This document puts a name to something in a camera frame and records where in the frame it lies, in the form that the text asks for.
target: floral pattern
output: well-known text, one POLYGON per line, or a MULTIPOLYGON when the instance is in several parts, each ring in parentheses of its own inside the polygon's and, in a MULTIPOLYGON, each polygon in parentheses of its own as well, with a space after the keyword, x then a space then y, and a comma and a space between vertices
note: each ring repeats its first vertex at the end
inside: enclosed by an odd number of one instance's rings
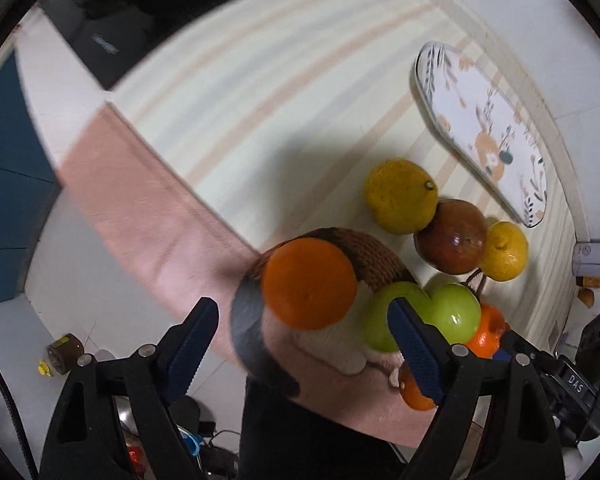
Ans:
POLYGON ((440 134, 484 177, 527 227, 546 213, 540 140, 505 95, 471 60, 443 43, 427 43, 416 82, 440 134))

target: metal screw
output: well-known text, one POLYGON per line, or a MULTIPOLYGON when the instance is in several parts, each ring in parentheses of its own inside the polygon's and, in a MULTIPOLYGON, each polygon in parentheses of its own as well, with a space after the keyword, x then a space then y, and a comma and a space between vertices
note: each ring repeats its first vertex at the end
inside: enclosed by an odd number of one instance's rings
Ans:
POLYGON ((93 356, 91 354, 82 354, 80 357, 78 357, 76 359, 76 363, 78 366, 86 366, 88 365, 93 359, 93 356))
POLYGON ((531 362, 531 359, 526 354, 516 354, 516 362, 520 366, 527 366, 531 362))
POLYGON ((155 354, 155 345, 142 345, 138 349, 138 355, 140 357, 150 357, 155 354))
POLYGON ((464 345, 453 345, 451 351, 458 357, 467 357, 469 355, 469 349, 464 345))

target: cabinet door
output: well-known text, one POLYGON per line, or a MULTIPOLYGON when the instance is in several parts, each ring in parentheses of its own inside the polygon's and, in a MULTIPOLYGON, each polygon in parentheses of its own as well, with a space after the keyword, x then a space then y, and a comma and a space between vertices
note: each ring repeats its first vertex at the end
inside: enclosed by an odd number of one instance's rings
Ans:
POLYGON ((14 298, 19 292, 20 273, 25 272, 26 249, 0 250, 0 302, 14 298))
POLYGON ((56 181, 27 111, 14 54, 0 69, 0 168, 56 181))
POLYGON ((35 245, 56 197, 56 184, 0 170, 0 249, 35 245))

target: green fruit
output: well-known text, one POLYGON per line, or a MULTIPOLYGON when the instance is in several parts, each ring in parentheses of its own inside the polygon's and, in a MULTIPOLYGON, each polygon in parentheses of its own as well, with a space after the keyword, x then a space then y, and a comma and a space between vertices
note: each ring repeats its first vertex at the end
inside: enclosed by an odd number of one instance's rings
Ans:
POLYGON ((365 312, 362 323, 362 337, 364 342, 378 352, 398 351, 398 345, 391 335, 386 320, 389 304, 395 298, 406 298, 423 320, 431 311, 431 298, 415 283, 396 282, 378 290, 368 310, 365 312))
POLYGON ((447 283, 433 292, 431 303, 426 323, 437 327, 451 345, 471 340, 480 325, 481 312, 470 290, 459 283, 447 283))

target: black trousers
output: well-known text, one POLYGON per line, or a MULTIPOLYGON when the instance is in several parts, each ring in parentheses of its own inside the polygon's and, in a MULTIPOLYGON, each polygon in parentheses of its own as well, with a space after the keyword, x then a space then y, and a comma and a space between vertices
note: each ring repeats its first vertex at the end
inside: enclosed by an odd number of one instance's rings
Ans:
POLYGON ((247 379, 238 480, 397 480, 404 467, 387 442, 247 379))

